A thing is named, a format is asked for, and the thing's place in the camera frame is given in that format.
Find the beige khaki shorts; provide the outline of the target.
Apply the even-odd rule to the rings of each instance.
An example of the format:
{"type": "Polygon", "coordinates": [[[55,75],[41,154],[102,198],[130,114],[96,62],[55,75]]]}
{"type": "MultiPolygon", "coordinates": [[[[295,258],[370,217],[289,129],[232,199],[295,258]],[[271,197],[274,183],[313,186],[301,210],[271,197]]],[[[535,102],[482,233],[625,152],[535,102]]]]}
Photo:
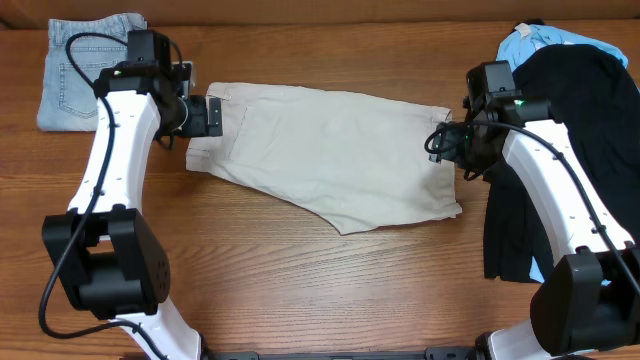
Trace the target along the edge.
{"type": "Polygon", "coordinates": [[[426,138],[451,111],[370,95],[249,83],[209,86],[223,134],[194,138],[189,171],[309,210],[340,234],[455,217],[452,164],[426,138]]]}

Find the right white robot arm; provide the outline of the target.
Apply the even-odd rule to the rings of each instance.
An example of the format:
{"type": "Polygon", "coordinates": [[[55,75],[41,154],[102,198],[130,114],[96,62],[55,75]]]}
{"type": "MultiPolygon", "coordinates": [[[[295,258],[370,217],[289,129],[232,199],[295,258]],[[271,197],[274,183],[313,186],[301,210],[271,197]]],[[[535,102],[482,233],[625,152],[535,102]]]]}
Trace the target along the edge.
{"type": "Polygon", "coordinates": [[[505,61],[466,75],[467,117],[442,122],[424,148],[473,180],[504,160],[544,226],[554,258],[527,320],[479,336],[472,347],[427,350],[429,359],[583,359],[639,342],[639,247],[609,214],[543,97],[517,90],[505,61]]]}

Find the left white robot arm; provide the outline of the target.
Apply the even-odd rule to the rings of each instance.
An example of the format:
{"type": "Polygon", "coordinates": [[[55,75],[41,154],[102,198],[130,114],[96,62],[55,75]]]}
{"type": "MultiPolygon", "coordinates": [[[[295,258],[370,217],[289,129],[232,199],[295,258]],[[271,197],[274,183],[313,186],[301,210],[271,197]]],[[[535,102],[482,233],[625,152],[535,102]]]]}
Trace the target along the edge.
{"type": "Polygon", "coordinates": [[[221,102],[194,95],[194,66],[171,56],[178,46],[154,30],[133,30],[124,61],[88,84],[98,125],[82,182],[68,209],[45,218],[42,239],[54,269],[38,323],[56,339],[123,329],[150,359],[210,359],[204,336],[172,302],[168,256],[142,215],[151,146],[168,138],[219,137],[221,102]],[[47,323],[54,286],[98,325],[63,334],[47,323]]]}

